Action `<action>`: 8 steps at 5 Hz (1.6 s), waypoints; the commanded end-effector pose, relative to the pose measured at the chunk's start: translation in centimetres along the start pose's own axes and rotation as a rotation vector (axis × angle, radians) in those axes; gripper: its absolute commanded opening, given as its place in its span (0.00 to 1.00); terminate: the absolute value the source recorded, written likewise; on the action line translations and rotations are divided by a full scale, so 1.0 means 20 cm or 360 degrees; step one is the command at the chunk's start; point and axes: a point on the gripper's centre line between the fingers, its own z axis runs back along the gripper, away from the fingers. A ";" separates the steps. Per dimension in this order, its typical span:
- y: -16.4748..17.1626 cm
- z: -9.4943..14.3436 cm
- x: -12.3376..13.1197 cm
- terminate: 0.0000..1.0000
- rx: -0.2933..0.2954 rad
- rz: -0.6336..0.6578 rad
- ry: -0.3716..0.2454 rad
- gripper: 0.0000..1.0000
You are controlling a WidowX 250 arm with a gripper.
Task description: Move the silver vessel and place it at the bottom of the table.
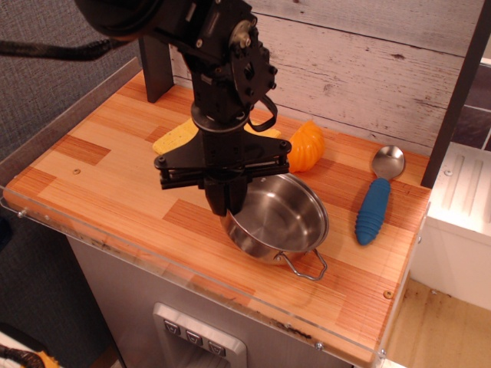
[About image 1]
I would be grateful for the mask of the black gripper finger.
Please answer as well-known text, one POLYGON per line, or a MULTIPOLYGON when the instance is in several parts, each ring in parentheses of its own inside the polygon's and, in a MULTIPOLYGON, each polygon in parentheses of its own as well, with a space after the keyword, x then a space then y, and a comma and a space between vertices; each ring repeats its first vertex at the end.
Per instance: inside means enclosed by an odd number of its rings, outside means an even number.
POLYGON ((229 205, 229 187, 226 183, 214 180, 204 182, 206 199, 212 212, 218 216, 225 216, 229 205))
POLYGON ((239 176, 229 183, 229 211, 233 215, 242 210, 249 183, 248 176, 239 176))

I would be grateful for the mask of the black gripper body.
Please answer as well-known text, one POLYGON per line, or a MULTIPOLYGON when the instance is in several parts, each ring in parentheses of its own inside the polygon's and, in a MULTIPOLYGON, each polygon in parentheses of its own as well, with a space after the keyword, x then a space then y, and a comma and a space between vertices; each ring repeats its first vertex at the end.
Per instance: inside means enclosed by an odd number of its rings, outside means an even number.
POLYGON ((155 167, 160 171, 163 189, 198 186, 214 180, 229 184, 234 178, 269 176, 288 171, 289 141, 268 138, 245 131, 198 133, 185 145, 157 155, 155 167))

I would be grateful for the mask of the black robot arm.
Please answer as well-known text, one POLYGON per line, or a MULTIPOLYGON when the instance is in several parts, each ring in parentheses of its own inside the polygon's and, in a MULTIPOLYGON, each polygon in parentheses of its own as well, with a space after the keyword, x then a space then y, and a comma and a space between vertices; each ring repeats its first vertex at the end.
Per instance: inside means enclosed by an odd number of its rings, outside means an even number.
POLYGON ((148 36, 174 46, 193 83, 191 117, 197 134, 158 156, 164 189, 197 186, 219 216, 242 209, 249 183, 288 171, 291 144, 268 138, 272 117, 252 124, 250 113, 268 97, 276 68, 259 40, 257 19, 244 1, 79 1, 87 22, 118 41, 148 36))

